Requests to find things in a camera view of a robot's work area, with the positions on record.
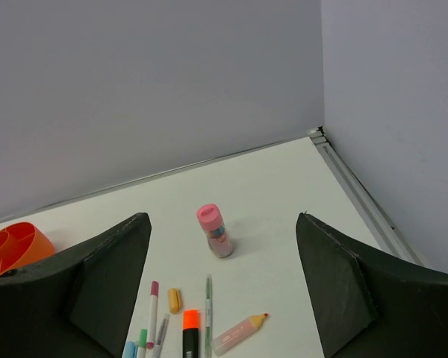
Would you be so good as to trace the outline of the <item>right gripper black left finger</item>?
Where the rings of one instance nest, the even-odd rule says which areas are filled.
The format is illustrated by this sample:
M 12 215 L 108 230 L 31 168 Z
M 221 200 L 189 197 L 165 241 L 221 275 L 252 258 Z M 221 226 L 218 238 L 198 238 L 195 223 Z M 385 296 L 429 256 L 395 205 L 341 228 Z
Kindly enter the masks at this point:
M 151 230 L 137 213 L 0 275 L 0 357 L 120 357 Z

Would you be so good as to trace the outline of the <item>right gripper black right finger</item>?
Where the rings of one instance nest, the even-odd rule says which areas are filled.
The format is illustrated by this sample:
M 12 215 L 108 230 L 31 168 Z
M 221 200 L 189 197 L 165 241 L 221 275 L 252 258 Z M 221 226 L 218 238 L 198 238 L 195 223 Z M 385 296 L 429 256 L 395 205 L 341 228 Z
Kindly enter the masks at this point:
M 448 274 L 307 213 L 296 243 L 325 357 L 448 357 Z

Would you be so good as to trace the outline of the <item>orange-capped black highlighter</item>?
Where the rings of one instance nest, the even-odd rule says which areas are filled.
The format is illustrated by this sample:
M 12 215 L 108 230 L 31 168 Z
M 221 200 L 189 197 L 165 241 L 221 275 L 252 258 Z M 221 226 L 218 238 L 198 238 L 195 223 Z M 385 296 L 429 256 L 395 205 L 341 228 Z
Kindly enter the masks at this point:
M 199 358 L 200 314 L 198 310 L 186 310 L 183 315 L 182 357 Z

